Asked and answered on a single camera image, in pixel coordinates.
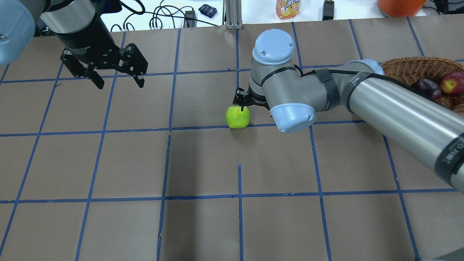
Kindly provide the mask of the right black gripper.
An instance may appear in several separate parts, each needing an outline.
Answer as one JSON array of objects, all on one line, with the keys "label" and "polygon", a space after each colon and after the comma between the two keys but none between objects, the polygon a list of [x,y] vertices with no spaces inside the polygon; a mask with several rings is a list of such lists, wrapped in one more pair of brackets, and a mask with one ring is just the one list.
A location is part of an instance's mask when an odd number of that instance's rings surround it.
[{"label": "right black gripper", "polygon": [[244,111],[246,106],[261,106],[270,111],[269,104],[265,96],[257,94],[251,87],[248,88],[248,91],[245,91],[242,88],[237,88],[233,105],[236,105],[240,108],[240,111]]}]

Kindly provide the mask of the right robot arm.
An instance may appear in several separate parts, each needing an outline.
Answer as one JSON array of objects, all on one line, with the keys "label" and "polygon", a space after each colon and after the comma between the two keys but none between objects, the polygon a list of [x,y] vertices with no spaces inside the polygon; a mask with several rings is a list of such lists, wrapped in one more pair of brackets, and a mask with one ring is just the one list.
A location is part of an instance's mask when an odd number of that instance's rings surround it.
[{"label": "right robot arm", "polygon": [[462,116],[385,76],[372,59],[302,73],[291,60],[295,48],[286,31],[260,33],[248,90],[237,88],[233,104],[265,107],[283,133],[308,128],[318,112],[344,106],[463,192]]}]

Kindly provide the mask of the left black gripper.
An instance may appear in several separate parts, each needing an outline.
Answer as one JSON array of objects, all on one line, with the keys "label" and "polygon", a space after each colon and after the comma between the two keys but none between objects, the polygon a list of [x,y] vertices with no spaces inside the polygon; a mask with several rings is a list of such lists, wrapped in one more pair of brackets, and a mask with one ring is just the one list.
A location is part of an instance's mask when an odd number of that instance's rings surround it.
[{"label": "left black gripper", "polygon": [[60,40],[67,49],[63,50],[60,59],[75,78],[89,79],[102,90],[104,80],[95,71],[96,67],[99,70],[114,69],[132,76],[139,88],[144,87],[144,76],[149,66],[146,58],[134,43],[120,50],[101,17],[94,16],[79,31],[61,33]]}]

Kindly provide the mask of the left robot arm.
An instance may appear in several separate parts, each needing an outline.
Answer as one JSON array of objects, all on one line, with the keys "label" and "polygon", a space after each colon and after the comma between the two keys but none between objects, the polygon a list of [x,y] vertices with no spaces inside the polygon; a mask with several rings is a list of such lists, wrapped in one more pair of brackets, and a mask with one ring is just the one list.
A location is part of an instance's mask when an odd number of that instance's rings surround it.
[{"label": "left robot arm", "polygon": [[20,56],[41,20],[65,46],[60,60],[74,77],[89,79],[103,89],[97,70],[112,69],[132,76],[142,88],[149,63],[134,43],[118,47],[101,19],[123,7],[120,0],[2,0],[1,64]]}]

